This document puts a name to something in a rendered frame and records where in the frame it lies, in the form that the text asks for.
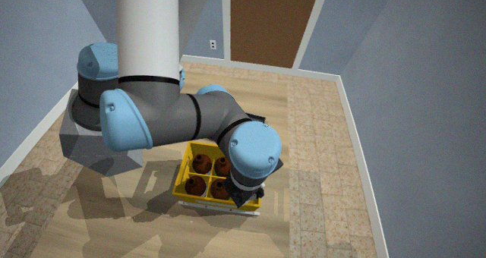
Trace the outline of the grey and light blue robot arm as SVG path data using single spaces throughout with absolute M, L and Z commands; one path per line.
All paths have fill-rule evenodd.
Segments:
M 97 42 L 80 51 L 71 115 L 81 127 L 102 131 L 114 152 L 212 137 L 235 186 L 263 188 L 283 166 L 278 133 L 252 121 L 220 85 L 180 93 L 180 60 L 206 2 L 116 0 L 117 44 Z

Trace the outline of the yellow divided crate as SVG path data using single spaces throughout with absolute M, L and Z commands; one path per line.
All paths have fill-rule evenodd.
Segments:
M 207 156 L 210 157 L 211 162 L 213 164 L 210 175 L 196 174 L 196 172 L 194 171 L 194 169 L 192 167 L 192 162 L 193 162 L 193 160 L 194 160 L 194 158 L 197 154 L 204 154 L 204 155 L 207 155 Z M 234 203 L 234 201 L 232 200 L 231 197 L 230 197 L 231 200 L 230 200 L 230 198 L 229 198 L 229 200 L 220 200 L 220 199 L 214 199 L 213 196 L 211 195 L 211 192 L 210 192 L 211 184 L 216 179 L 223 178 L 223 177 L 217 177 L 216 173 L 214 171 L 215 161 L 218 158 L 223 157 L 223 156 L 224 156 L 224 154 L 222 153 L 221 149 L 215 144 L 199 143 L 195 148 L 193 148 L 193 150 L 189 153 L 188 157 L 186 158 L 186 160 L 185 160 L 185 162 L 184 162 L 184 164 L 181 168 L 181 173 L 180 173 L 179 183 L 178 183 L 180 199 L 184 200 L 185 202 L 189 202 L 189 203 L 199 203 L 199 204 L 204 204 L 204 205 L 209 205 L 209 206 L 220 206 L 220 207 L 225 207 L 225 208 L 230 208 L 230 209 L 241 209 L 241 210 L 247 210 L 247 211 L 254 212 L 256 209 L 260 208 L 260 198 L 258 200 L 251 200 L 250 202 L 248 202 L 244 206 L 237 208 L 237 206 L 235 205 L 235 203 Z M 187 163 L 187 166 L 186 166 L 187 160 L 188 160 L 188 163 Z M 185 169 L 185 166 L 186 166 L 186 169 Z M 182 178 L 184 170 L 185 170 L 185 173 L 184 173 L 184 176 Z M 206 197 L 199 197 L 199 196 L 189 195 L 189 194 L 186 193 L 185 183 L 190 177 L 195 176 L 195 175 L 200 176 L 205 180 L 205 182 L 208 186 Z M 181 182 L 181 178 L 182 178 L 182 182 Z M 225 179 L 225 178 L 223 178 L 223 179 Z

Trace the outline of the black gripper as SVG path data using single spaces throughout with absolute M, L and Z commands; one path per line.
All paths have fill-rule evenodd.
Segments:
M 229 178 L 229 179 L 228 179 Z M 228 180 L 227 180 L 228 179 Z M 227 180 L 227 181 L 226 181 Z M 224 184 L 225 182 L 225 184 Z M 228 176 L 225 180 L 222 182 L 222 187 L 225 187 L 226 191 L 228 191 L 229 196 L 233 199 L 235 202 L 236 206 L 239 208 L 240 206 L 244 206 L 246 203 L 248 203 L 251 200 L 257 200 L 258 198 L 262 198 L 264 196 L 264 190 L 263 188 L 259 187 L 257 190 L 251 192 L 251 191 L 246 191 L 242 190 L 240 188 L 237 188 L 235 184 L 233 183 L 231 179 L 231 175 Z M 229 189 L 227 188 L 229 187 Z M 262 189 L 262 190 L 261 190 Z M 232 193 L 231 193 L 232 192 Z M 256 192 L 256 193 L 255 193 Z M 248 199 L 247 199 L 248 198 Z M 246 200 L 246 201 L 245 201 Z

